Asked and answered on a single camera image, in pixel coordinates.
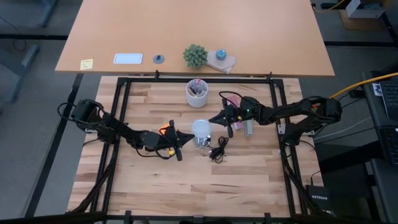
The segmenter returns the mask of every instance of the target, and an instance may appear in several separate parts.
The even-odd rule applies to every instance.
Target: yellow cable
[[[376,77],[376,78],[371,78],[369,80],[361,81],[359,83],[355,83],[354,85],[350,85],[349,87],[338,91],[337,93],[335,93],[330,98],[336,98],[336,96],[344,93],[345,91],[352,90],[353,88],[356,88],[357,86],[360,86],[360,85],[363,85],[363,84],[367,84],[367,83],[371,83],[371,82],[375,82],[375,81],[382,80],[382,79],[385,79],[385,78],[394,77],[394,76],[398,76],[398,72],[395,72],[395,73],[392,73],[392,74],[388,74],[388,75],[383,75],[383,76]]]
[[[315,12],[319,12],[319,13],[327,12],[327,11],[332,10],[332,9],[336,8],[337,6],[341,5],[341,4],[342,4],[343,2],[345,2],[345,1],[346,1],[346,0],[342,0],[341,2],[337,3],[335,6],[329,8],[329,9],[327,9],[327,10],[323,10],[323,11],[316,9],[315,7],[312,7],[312,8],[313,8],[313,10],[315,10]]]

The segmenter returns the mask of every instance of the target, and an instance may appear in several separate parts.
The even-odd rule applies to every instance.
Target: wooden desk
[[[84,73],[219,73],[188,68],[182,53],[190,44],[237,56],[232,74],[334,75],[308,0],[84,0],[56,71],[80,72],[92,58]],[[117,53],[144,58],[115,65]]]
[[[117,77],[103,77],[96,100],[111,111]],[[297,79],[285,79],[287,102],[302,98]],[[236,91],[256,97],[271,106],[269,86],[266,84],[210,83],[207,105],[195,109],[185,101],[184,83],[132,83],[126,119],[133,129],[157,131],[174,119],[176,128],[190,133],[195,119],[210,118],[222,109],[221,90]],[[119,99],[119,109],[123,94]],[[303,117],[293,117],[297,122]],[[226,128],[213,125],[211,143],[216,146],[219,136],[226,136]],[[86,141],[95,139],[87,135]],[[302,139],[313,144],[312,139]],[[94,142],[83,148],[68,209],[75,208],[94,186],[103,144]],[[183,161],[175,158],[142,158],[126,141],[121,141],[114,176],[109,214],[123,215],[131,210],[135,215],[206,215],[227,217],[289,217],[287,196],[282,173],[276,127],[259,126],[254,122],[254,135],[245,138],[243,130],[235,131],[226,147],[224,162],[210,162],[207,149],[200,150],[188,142],[183,147]],[[297,146],[298,161],[304,184],[319,170],[317,155],[306,144]],[[314,175],[317,185],[320,174]],[[297,192],[294,198],[300,211]],[[103,191],[99,197],[102,204]]]

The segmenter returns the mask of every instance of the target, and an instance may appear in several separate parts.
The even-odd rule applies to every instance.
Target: cup
[[[188,82],[185,87],[187,102],[194,108],[205,106],[209,94],[209,86],[201,79],[194,79]]]

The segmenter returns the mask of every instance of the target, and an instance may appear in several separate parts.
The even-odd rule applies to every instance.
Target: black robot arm
[[[325,124],[333,124],[341,118],[340,102],[334,99],[324,98],[320,96],[312,96],[300,100],[297,103],[271,108],[260,104],[255,98],[250,96],[241,96],[240,106],[234,105],[229,99],[223,98],[223,110],[209,122],[220,124],[228,127],[229,137],[233,137],[231,124],[254,119],[260,125],[268,125],[274,123],[277,119],[288,118],[297,115],[307,115],[307,117],[297,124],[288,124],[285,127],[285,134],[282,136],[283,142],[288,145],[298,145],[300,137],[303,133],[316,131]]]
[[[116,135],[120,135],[124,137],[127,143],[134,149],[142,149],[145,146],[146,151],[156,152],[158,157],[163,159],[170,159],[174,154],[169,157],[164,157],[157,151],[173,148],[177,160],[181,161],[182,154],[180,148],[195,137],[192,134],[185,134],[176,130],[173,120],[169,121],[169,126],[160,130],[160,134],[146,130],[133,130],[129,128],[127,124],[120,122],[106,112],[103,105],[93,100],[80,100],[70,117],[71,118],[65,119],[76,123],[78,128],[83,131],[86,129],[97,130],[98,139],[100,141],[114,144]]]

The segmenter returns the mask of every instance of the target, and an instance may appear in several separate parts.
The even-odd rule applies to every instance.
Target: green plant
[[[185,49],[183,55],[190,68],[200,68],[207,62],[207,51],[200,45],[191,44],[189,48]]]

